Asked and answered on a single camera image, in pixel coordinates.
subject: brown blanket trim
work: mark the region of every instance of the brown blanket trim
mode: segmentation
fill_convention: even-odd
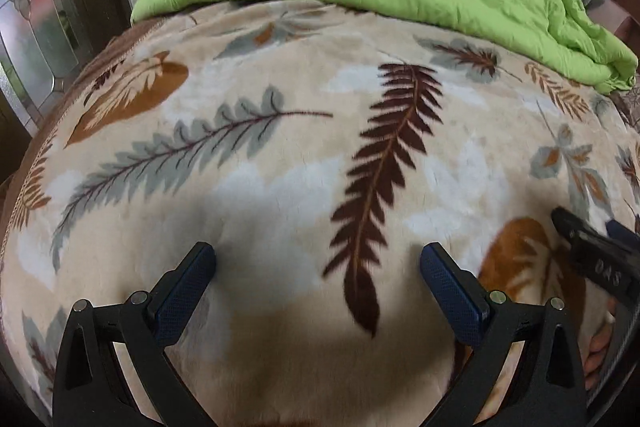
[[[108,71],[122,59],[123,55],[126,55],[138,42],[145,39],[153,30],[160,27],[166,19],[155,18],[143,21],[133,26],[129,30],[125,31],[119,37],[111,39],[111,42],[107,44],[107,47],[98,54],[85,68],[82,70],[75,84],[66,94],[64,100],[52,111],[52,113],[45,119],[40,131],[31,140],[29,148],[22,159],[20,168],[15,172],[12,177],[11,184],[6,192],[4,198],[4,206],[0,205],[2,213],[0,214],[0,278],[2,275],[2,269],[4,268],[4,248],[6,246],[7,231],[9,223],[14,213],[15,203],[20,196],[22,190],[22,184],[27,177],[31,165],[36,161],[38,154],[49,137],[51,131],[57,126],[58,122],[66,114],[69,107],[78,99],[78,96],[82,94],[84,88],[97,79],[105,71]],[[0,301],[0,321],[2,319],[2,302]]]

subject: leaf-patterned blanket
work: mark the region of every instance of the leaf-patterned blanket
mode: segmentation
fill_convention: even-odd
[[[550,211],[632,227],[640,139],[525,57],[312,0],[222,3],[82,86],[0,235],[2,333],[49,406],[73,302],[149,290],[196,241],[218,273],[168,351],[223,426],[419,425],[463,360],[418,273],[431,241],[488,289],[561,296],[582,350],[602,323],[606,296],[569,268]]]

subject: patterned fabric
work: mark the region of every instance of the patterned fabric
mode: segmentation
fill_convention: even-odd
[[[448,30],[312,0],[178,15],[77,90],[17,176],[2,332],[50,406],[73,302],[149,290],[207,241],[218,273],[168,353],[219,425],[419,425],[464,359],[422,246],[518,301],[561,296],[585,352],[606,296],[550,211],[632,227],[639,143],[593,89]]]

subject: silver bolt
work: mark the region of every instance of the silver bolt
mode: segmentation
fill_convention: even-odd
[[[551,297],[551,306],[558,311],[564,310],[564,301],[559,297]]]
[[[130,298],[131,304],[142,304],[146,301],[146,292],[135,292]]]
[[[489,298],[496,304],[504,304],[505,302],[507,302],[507,295],[499,290],[494,290],[489,293]]]
[[[80,299],[79,301],[74,302],[74,311],[81,312],[87,306],[88,302],[84,299]]]

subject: screw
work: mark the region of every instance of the screw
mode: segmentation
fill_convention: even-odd
[[[498,290],[494,290],[489,293],[489,298],[496,304],[504,304],[507,302],[507,295]]]
[[[558,311],[564,310],[564,301],[559,297],[551,297],[551,306]]]
[[[142,304],[146,301],[146,292],[135,292],[130,296],[129,300],[131,301],[131,304]]]
[[[82,310],[84,310],[87,306],[88,302],[84,299],[80,299],[79,301],[76,301],[74,303],[74,311],[75,312],[81,312]]]

